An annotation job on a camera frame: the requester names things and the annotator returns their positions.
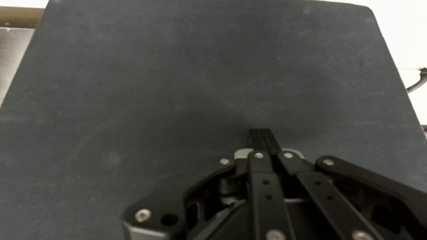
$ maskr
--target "dark gray mat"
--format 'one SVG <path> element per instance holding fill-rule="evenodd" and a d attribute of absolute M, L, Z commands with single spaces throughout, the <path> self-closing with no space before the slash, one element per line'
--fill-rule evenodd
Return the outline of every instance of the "dark gray mat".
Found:
<path fill-rule="evenodd" d="M 0 114 L 0 238 L 121 238 L 125 205 L 258 126 L 427 190 L 425 139 L 366 7 L 51 0 Z"/>

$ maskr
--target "screw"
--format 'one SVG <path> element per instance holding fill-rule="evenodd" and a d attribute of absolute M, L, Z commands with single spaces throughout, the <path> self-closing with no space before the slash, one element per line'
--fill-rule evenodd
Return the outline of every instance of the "screw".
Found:
<path fill-rule="evenodd" d="M 373 237 L 369 233 L 362 231 L 362 230 L 352 231 L 352 238 L 353 240 L 373 240 Z"/>
<path fill-rule="evenodd" d="M 221 158 L 221 159 L 218 159 L 218 162 L 220 162 L 221 165 L 228 165 L 228 163 L 229 163 L 229 159 L 228 159 L 228 158 Z"/>
<path fill-rule="evenodd" d="M 254 158 L 262 158 L 262 157 L 264 157 L 262 153 L 260 153 L 260 151 L 256 151 L 256 153 L 254 153 Z"/>
<path fill-rule="evenodd" d="M 269 229 L 266 231 L 266 240 L 285 240 L 285 235 L 277 229 Z"/>
<path fill-rule="evenodd" d="M 325 159 L 322 159 L 322 163 L 332 166 L 332 165 L 334 165 L 334 161 L 332 161 L 330 158 L 325 158 Z"/>
<path fill-rule="evenodd" d="M 293 154 L 290 151 L 285 151 L 285 153 L 282 153 L 282 155 L 286 157 L 286 158 L 292 158 L 293 157 Z"/>
<path fill-rule="evenodd" d="M 150 217 L 150 210 L 149 209 L 140 209 L 134 213 L 134 219 L 137 222 L 144 222 Z"/>

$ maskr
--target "table surface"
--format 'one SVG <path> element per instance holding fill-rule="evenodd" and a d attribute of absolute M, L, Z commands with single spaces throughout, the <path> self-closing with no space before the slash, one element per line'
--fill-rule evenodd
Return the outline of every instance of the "table surface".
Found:
<path fill-rule="evenodd" d="M 366 7 L 51 1 L 0 111 L 0 238 L 120 238 L 129 202 L 216 167 L 248 127 L 427 190 L 425 139 Z"/>

